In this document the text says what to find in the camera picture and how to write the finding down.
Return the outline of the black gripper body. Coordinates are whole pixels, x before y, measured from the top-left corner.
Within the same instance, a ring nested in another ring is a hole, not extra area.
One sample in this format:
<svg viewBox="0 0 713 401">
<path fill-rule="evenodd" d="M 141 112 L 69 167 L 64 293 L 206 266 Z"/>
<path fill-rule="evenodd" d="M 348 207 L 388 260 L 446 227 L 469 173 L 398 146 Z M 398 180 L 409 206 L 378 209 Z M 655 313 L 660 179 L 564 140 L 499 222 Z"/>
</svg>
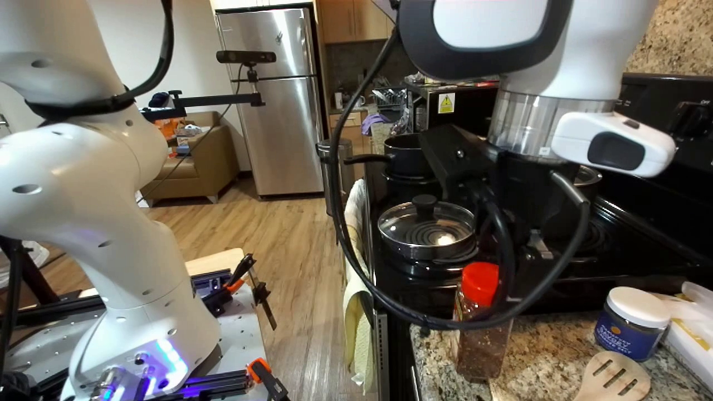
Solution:
<svg viewBox="0 0 713 401">
<path fill-rule="evenodd" d="M 418 146 L 443 197 L 482 218 L 489 254 L 573 258 L 587 244 L 591 199 L 574 164 L 535 163 L 454 124 L 422 132 Z"/>
</svg>

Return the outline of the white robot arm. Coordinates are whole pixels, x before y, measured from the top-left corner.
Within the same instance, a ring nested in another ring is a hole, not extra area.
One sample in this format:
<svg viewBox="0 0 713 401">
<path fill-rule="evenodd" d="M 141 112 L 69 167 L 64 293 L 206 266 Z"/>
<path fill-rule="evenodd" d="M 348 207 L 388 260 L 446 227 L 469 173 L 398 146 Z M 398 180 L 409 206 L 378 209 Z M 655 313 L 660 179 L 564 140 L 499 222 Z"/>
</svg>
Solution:
<svg viewBox="0 0 713 401">
<path fill-rule="evenodd" d="M 651 179 L 672 143 L 612 105 L 655 7 L 401 0 L 394 38 L 428 75 L 499 79 L 494 150 L 523 156 L 513 109 L 551 100 L 557 114 L 535 163 Z M 174 234 L 137 207 L 165 140 L 116 75 L 86 0 L 0 0 L 0 82 L 43 120 L 0 146 L 0 234 L 72 254 L 106 308 L 72 356 L 66 394 L 89 394 L 114 367 L 139 372 L 151 396 L 179 389 L 217 348 L 218 326 L 193 296 Z"/>
</svg>

